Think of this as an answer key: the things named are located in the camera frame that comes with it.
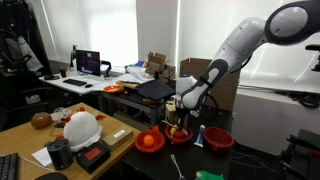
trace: monitor screen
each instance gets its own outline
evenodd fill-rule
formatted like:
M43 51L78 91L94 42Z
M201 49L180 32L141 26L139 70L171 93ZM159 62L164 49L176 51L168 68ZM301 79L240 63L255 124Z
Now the monitor screen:
M96 51L76 50L77 71L100 76L100 53Z

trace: robotic arm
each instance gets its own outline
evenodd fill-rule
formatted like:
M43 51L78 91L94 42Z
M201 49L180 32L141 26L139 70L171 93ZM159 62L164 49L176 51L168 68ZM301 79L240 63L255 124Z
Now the robotic arm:
M198 110L210 89L222 77L240 69L260 45L267 42L298 44L319 31L319 1L286 4L273 12L267 21L259 18L244 20L224 41L198 81L189 81L190 87L185 84L186 80L178 79L175 97L177 112L181 109Z

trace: orange fruit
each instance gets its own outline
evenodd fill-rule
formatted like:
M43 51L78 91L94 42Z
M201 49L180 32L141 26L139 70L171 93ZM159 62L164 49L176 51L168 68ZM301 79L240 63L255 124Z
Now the orange fruit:
M143 138L143 144L147 147L150 147L154 144L154 138L151 135L146 135Z

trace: office chair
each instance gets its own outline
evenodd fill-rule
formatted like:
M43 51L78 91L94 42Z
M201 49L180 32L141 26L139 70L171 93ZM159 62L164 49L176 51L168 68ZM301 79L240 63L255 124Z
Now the office chair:
M64 100L49 96L52 87L37 87L20 92L15 84L0 73L0 131L29 122L37 112L52 113L63 107ZM39 95L41 102L27 104L25 97Z

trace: yellow object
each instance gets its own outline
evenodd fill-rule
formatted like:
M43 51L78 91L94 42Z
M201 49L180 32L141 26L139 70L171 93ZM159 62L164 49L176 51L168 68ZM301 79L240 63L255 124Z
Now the yellow object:
M154 138L151 135L146 135L143 138L143 144L147 147L153 146L154 144Z
M172 126L172 128L170 130L171 137L173 137L173 135L174 135L174 133L176 133L177 129L178 129L178 125Z

